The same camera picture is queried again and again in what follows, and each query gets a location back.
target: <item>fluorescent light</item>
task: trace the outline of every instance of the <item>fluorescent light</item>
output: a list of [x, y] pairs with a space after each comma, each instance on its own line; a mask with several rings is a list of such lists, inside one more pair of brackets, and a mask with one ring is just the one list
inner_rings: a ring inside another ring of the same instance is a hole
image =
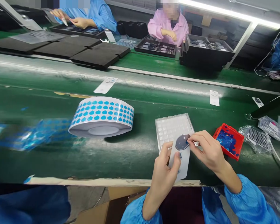
[[280, 29], [280, 24], [279, 23], [274, 23], [274, 22], [270, 22], [267, 20], [263, 20], [263, 19], [259, 19], [253, 16], [248, 16], [245, 14], [241, 14], [238, 12], [234, 12], [231, 10], [227, 10], [227, 9], [223, 9], [223, 8], [219, 8], [219, 7], [215, 7], [215, 6], [211, 6], [211, 5], [207, 5], [207, 4], [203, 4], [200, 2], [195, 2], [192, 0], [179, 0], [180, 4], [184, 4], [184, 5], [188, 5], [194, 8], [198, 8], [198, 9], [204, 9], [210, 12], [214, 12], [214, 13], [218, 13], [221, 15], [226, 15], [226, 16], [230, 16], [230, 17], [234, 17], [234, 18], [238, 18], [241, 20], [245, 20], [248, 22], [253, 22], [253, 23], [257, 23], [259, 25], [263, 25], [263, 26], [267, 26], [273, 29]]

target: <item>roll of blue stickers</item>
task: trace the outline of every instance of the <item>roll of blue stickers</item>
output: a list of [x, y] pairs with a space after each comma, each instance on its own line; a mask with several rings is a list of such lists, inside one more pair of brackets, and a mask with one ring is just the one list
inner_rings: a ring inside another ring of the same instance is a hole
[[79, 137], [106, 138], [132, 130], [133, 121], [132, 106], [116, 98], [96, 96], [79, 103], [68, 132]]

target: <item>blue work uniform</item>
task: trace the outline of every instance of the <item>blue work uniform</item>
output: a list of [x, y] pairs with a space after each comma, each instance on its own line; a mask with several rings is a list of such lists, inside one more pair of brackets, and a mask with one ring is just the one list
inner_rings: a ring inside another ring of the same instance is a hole
[[[231, 209], [239, 218], [240, 223], [280, 223], [280, 219], [275, 214], [270, 205], [267, 204], [264, 195], [248, 178], [239, 174], [242, 182], [242, 191], [239, 194], [231, 193], [225, 186], [225, 196]], [[162, 216], [158, 210], [151, 220], [143, 219], [142, 207], [145, 196], [133, 201], [125, 210], [121, 224], [162, 224]], [[206, 224], [229, 223], [219, 194], [210, 187], [202, 188], [202, 209], [204, 222]]]
[[[86, 13], [83, 8], [78, 8], [77, 0], [70, 2], [71, 4], [69, 5], [67, 0], [60, 0], [59, 6], [60, 9], [64, 11], [71, 19], [77, 17], [92, 19], [100, 31], [109, 29], [110, 31], [117, 33], [117, 22], [112, 15], [111, 9], [104, 2], [104, 0], [91, 0], [88, 13]], [[57, 17], [55, 17], [55, 19], [58, 23], [63, 23], [61, 19]]]

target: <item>plastic bag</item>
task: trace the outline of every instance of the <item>plastic bag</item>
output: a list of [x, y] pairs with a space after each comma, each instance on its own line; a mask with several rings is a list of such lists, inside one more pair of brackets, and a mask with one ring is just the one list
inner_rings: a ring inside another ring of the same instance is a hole
[[268, 133], [251, 125], [241, 127], [239, 133], [245, 137], [244, 141], [254, 149], [255, 153], [274, 152], [271, 138]]
[[268, 116], [259, 118], [258, 127], [267, 132], [274, 139], [280, 141], [280, 124]]

